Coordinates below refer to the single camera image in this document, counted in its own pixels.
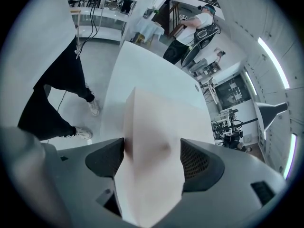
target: black mesh panel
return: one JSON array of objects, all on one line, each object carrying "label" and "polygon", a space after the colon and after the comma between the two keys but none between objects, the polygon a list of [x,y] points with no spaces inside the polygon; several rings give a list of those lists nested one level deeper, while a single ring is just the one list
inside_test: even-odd
[{"label": "black mesh panel", "polygon": [[124,139],[96,150],[85,158],[86,166],[99,177],[114,177],[124,159]]},{"label": "black mesh panel", "polygon": [[224,162],[192,142],[180,140],[180,161],[184,167],[183,192],[206,191],[222,177]]},{"label": "black mesh panel", "polygon": [[181,143],[180,155],[186,180],[205,171],[209,166],[209,156],[187,145],[185,142]]}]

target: white sneaker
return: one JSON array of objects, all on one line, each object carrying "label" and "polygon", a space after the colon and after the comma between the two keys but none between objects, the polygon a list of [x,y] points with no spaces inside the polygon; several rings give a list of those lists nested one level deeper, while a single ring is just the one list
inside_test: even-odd
[{"label": "white sneaker", "polygon": [[98,116],[99,115],[99,106],[97,105],[96,100],[94,99],[92,102],[88,102],[90,110],[93,114],[93,116]]},{"label": "white sneaker", "polygon": [[61,138],[74,138],[74,137],[80,137],[82,139],[88,140],[92,138],[92,133],[90,131],[84,130],[80,127],[76,128],[76,134],[75,135],[68,135],[68,136],[62,136]]}]

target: baseball cap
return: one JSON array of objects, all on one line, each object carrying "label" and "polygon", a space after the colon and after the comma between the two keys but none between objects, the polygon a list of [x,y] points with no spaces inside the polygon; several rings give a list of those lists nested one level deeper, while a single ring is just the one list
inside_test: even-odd
[{"label": "baseball cap", "polygon": [[212,15],[215,15],[215,8],[212,5],[206,4],[203,8],[208,9]]}]

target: cable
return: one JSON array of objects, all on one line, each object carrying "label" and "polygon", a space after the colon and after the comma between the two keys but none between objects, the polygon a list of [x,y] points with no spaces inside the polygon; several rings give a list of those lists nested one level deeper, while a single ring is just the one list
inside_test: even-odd
[{"label": "cable", "polygon": [[213,123],[213,122],[215,122],[213,124],[213,137],[214,137],[214,139],[221,139],[221,137],[222,137],[221,127],[217,121],[211,121],[211,123]]},{"label": "cable", "polygon": [[[95,8],[96,8],[96,6],[97,6],[97,1],[98,1],[98,0],[94,0],[93,6],[92,6],[91,11],[90,11],[90,20],[91,20],[92,32],[91,32],[91,34],[88,36],[88,38],[84,41],[84,43],[81,45],[81,48],[80,48],[80,50],[79,50],[79,52],[78,52],[78,55],[81,54],[82,49],[83,49],[85,43],[88,42],[89,40],[91,40],[92,38],[94,38],[94,37],[97,35],[97,33],[98,33],[97,26],[96,26],[96,24],[95,24],[95,22],[94,22],[94,12],[95,12]],[[96,33],[95,33],[92,37],[90,37],[90,36],[93,34],[93,31],[94,31],[93,25],[94,25],[94,27],[95,27]]]},{"label": "cable", "polygon": [[101,14],[100,14],[100,21],[99,21],[98,31],[99,31],[100,26],[101,26],[101,19],[103,18],[104,8],[105,8],[105,0],[104,0],[104,3],[103,3],[103,9],[101,10]]},{"label": "cable", "polygon": [[67,93],[67,91],[65,91],[65,93],[63,94],[63,97],[62,97],[62,99],[61,99],[61,101],[60,101],[60,103],[59,103],[59,106],[58,106],[58,108],[57,108],[57,112],[59,111],[59,107],[60,107],[60,105],[61,105],[61,103],[62,103],[62,101],[63,101],[63,98],[65,97],[66,93]]},{"label": "cable", "polygon": [[205,101],[211,96],[211,94],[205,99]]},{"label": "cable", "polygon": [[238,128],[238,129],[241,129],[242,128],[242,126],[243,126],[243,122],[242,121],[240,121],[240,120],[232,120],[232,121],[230,121],[231,122],[231,126],[235,126],[233,123],[234,122],[240,122],[240,126],[239,127],[236,127],[236,128]]}]

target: white table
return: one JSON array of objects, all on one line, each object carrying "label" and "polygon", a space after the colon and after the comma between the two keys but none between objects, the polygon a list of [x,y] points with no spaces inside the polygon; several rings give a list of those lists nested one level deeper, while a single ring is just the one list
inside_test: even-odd
[{"label": "white table", "polygon": [[161,35],[164,34],[165,30],[161,26],[155,24],[153,21],[141,18],[133,28],[133,32],[139,32],[142,34],[144,36],[144,42],[146,42],[147,40],[152,39],[154,35],[156,35],[159,40]]},{"label": "white table", "polygon": [[107,90],[101,141],[124,136],[124,106],[134,87],[202,109],[208,119],[204,123],[209,129],[204,132],[206,142],[214,143],[208,108],[198,82],[158,55],[127,41],[116,60]]}]

